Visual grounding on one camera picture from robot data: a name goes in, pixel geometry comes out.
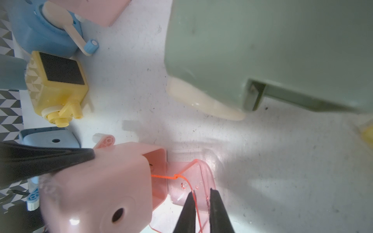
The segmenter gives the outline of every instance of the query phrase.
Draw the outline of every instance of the transparent pink plastic bracket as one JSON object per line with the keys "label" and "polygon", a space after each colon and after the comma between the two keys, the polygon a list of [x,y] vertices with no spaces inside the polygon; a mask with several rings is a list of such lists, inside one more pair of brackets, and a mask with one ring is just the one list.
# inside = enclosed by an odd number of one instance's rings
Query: transparent pink plastic bracket
{"label": "transparent pink plastic bracket", "polygon": [[153,211],[150,227],[161,233],[172,232],[189,192],[194,191],[198,221],[196,230],[208,233],[210,229],[206,226],[209,223],[210,189],[216,189],[210,167],[198,159],[192,162],[170,162],[167,165],[166,176],[152,173],[152,177],[167,179],[171,202],[179,207],[169,206],[173,212],[165,213],[161,207],[168,207],[166,203],[163,203],[159,209]]}

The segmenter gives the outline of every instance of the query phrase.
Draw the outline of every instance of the round hole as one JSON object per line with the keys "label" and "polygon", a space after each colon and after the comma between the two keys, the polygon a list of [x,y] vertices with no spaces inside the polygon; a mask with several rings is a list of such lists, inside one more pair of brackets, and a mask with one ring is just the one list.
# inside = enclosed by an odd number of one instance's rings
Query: round hole
{"label": "round hole", "polygon": [[113,214],[112,222],[113,222],[113,223],[117,222],[117,221],[122,217],[123,213],[124,213],[124,209],[123,209],[123,208],[118,209],[118,210]]}

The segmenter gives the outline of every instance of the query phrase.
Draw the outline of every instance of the black and white geometric pattern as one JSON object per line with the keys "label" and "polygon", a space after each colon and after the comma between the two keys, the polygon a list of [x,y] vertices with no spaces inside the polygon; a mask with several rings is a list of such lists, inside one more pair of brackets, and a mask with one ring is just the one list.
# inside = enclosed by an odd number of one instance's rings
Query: black and white geometric pattern
{"label": "black and white geometric pattern", "polygon": [[[6,187],[0,187],[0,189],[1,189],[0,198],[3,198],[8,195],[7,192],[10,189],[16,189],[19,191],[28,192],[28,183],[27,183],[27,180],[22,180],[22,181],[15,182],[11,185],[8,185]],[[2,210],[0,210],[0,212],[6,212],[9,207],[12,207],[17,204],[22,204],[23,202],[26,201],[26,198],[27,198],[26,195],[15,194],[13,198],[8,199],[2,203],[3,208]]]}
{"label": "black and white geometric pattern", "polygon": [[0,4],[0,54],[14,57],[12,28],[8,14]]}
{"label": "black and white geometric pattern", "polygon": [[[23,130],[23,119],[19,91],[0,89],[0,141],[19,143],[18,134],[21,130]],[[0,198],[7,196],[10,189],[26,192],[27,180],[0,187]],[[9,207],[26,201],[26,197],[15,194],[13,198],[2,203],[3,208],[0,212],[5,212]]]}
{"label": "black and white geometric pattern", "polygon": [[[14,57],[12,29],[8,15],[1,4],[0,54]],[[23,130],[23,119],[19,91],[0,89],[0,142],[9,141],[19,143],[18,133],[21,130]],[[0,186],[0,199],[7,196],[7,192],[10,189],[28,191],[27,180],[18,181],[5,187]],[[26,197],[25,195],[15,194],[13,198],[0,204],[0,212],[5,212],[9,207],[26,201]]]}
{"label": "black and white geometric pattern", "polygon": [[19,91],[0,89],[0,141],[19,143],[18,134],[23,130]]}

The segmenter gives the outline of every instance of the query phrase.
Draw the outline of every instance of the yellow plastic block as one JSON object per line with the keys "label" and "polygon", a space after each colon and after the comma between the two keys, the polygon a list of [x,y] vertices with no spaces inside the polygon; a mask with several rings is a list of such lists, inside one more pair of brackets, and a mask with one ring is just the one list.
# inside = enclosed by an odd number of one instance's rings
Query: yellow plastic block
{"label": "yellow plastic block", "polygon": [[25,80],[36,114],[57,127],[83,118],[80,103],[88,85],[79,62],[33,51]]}
{"label": "yellow plastic block", "polygon": [[373,147],[373,125],[369,126],[361,133],[361,138]]}

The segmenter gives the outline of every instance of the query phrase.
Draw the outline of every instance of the black square panel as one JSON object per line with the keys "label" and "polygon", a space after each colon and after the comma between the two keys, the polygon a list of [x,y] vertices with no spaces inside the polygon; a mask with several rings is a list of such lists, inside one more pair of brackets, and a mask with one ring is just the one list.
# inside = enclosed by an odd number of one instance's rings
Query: black square panel
{"label": "black square panel", "polygon": [[47,53],[40,53],[40,57],[49,81],[84,85],[76,61]]}

